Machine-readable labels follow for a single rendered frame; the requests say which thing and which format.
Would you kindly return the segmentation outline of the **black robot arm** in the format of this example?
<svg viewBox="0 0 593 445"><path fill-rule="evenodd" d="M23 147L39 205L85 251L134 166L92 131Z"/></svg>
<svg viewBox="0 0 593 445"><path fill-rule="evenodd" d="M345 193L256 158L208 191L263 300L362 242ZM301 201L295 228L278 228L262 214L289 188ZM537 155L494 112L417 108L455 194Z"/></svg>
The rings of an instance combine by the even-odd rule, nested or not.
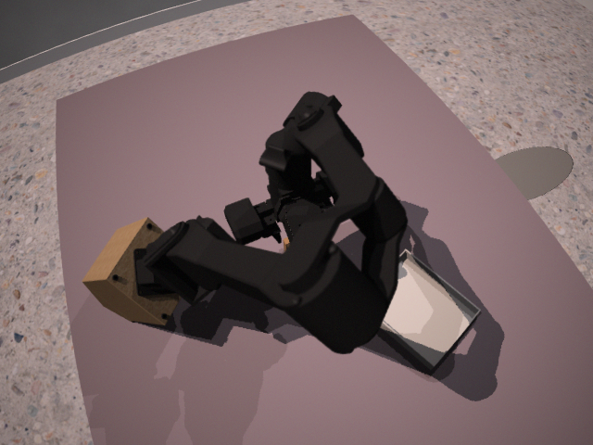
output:
<svg viewBox="0 0 593 445"><path fill-rule="evenodd" d="M274 217L290 243L284 254L238 244L198 215L133 251L137 295L177 293L194 307L224 285L284 310L335 353L349 354L373 339L397 291L408 219L362 159L360 141L336 113L341 107L334 95L306 92L260 156L259 165L284 185L305 181L313 159L339 196L334 206L317 204L314 188L279 198ZM361 271L332 241L348 219L366 237Z"/></svg>

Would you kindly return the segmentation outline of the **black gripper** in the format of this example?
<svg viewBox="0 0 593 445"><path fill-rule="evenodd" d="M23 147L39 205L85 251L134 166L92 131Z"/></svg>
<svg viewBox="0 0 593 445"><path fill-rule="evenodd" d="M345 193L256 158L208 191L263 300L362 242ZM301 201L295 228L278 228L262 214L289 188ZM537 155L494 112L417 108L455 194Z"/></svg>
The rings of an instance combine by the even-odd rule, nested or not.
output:
<svg viewBox="0 0 593 445"><path fill-rule="evenodd" d="M317 204L323 202L325 206L330 206L335 204L339 198L328 176L323 171L319 171L316 172L316 178L313 179L310 173L305 181L293 185L278 184L269 176L267 189L271 194L271 198L267 199L266 202L253 206L247 197L227 205L224 214L236 242L246 245L259 240L261 237L273 236L279 244L282 243L280 235L282 231L274 217L275 205L280 197L301 197L305 190L310 188L315 189L315 195L318 199ZM329 197L333 198L333 204Z"/></svg>

